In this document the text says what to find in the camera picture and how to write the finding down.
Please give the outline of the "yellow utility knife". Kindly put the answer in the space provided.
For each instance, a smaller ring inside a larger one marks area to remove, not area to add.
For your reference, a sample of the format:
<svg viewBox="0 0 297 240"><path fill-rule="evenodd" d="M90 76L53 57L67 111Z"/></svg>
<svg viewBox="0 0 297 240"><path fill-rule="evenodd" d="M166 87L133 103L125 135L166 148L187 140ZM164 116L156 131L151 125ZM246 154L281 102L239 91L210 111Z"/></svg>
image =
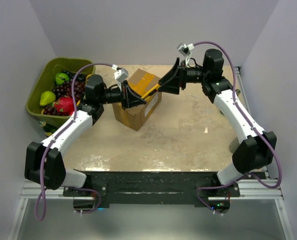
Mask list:
<svg viewBox="0 0 297 240"><path fill-rule="evenodd" d="M156 84L148 92L146 92L141 98L143 100L147 99L149 96L152 96L154 93L156 93L160 87L161 87L160 84Z"/></svg>

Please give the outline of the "taped cardboard express box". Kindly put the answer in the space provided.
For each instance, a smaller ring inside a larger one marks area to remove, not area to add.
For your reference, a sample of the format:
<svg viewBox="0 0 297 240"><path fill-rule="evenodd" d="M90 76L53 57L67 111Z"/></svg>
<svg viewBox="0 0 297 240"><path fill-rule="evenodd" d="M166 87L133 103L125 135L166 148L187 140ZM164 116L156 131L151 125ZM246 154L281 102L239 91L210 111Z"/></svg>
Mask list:
<svg viewBox="0 0 297 240"><path fill-rule="evenodd" d="M132 90L140 96L143 96L152 87L154 87L159 80L160 78L158 76L142 69L137 69L127 81ZM114 103L112 104L112 109L117 121L135 131L138 131L149 119L161 100L162 93L156 92L145 99L146 104L123 109L120 103Z"/></svg>

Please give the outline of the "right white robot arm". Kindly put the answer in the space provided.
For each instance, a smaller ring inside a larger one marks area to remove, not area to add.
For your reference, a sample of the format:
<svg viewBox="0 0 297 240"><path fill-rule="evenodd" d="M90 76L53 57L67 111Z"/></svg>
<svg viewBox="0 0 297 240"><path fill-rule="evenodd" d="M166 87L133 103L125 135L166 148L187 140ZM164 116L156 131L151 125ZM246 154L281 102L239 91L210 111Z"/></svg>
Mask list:
<svg viewBox="0 0 297 240"><path fill-rule="evenodd" d="M205 52L202 65L189 67L177 59L159 80L157 89L178 95L189 83L201 84L204 95L224 114L235 131L239 145L232 154L232 163L218 171L218 180L211 184L212 193L218 197L229 191L230 183L270 165L277 142L276 135L258 125L241 104L233 85L223 76L223 64L222 52L213 48Z"/></svg>

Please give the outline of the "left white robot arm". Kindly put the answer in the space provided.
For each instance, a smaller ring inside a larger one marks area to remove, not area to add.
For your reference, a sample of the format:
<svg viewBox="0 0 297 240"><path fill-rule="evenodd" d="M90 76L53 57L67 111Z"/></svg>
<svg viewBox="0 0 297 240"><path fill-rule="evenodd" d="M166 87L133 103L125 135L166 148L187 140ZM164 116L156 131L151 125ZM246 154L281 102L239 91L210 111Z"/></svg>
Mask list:
<svg viewBox="0 0 297 240"><path fill-rule="evenodd" d="M42 190L73 187L80 196L89 195L92 184L87 181L87 174L67 169L63 158L79 136L99 120L104 112L104 105L114 103L120 103L123 109L129 109L144 105L146 101L126 80L115 88L107 88L100 75L91 75L85 85L85 98L70 118L42 142L31 142L28 145L24 177L40 184Z"/></svg>

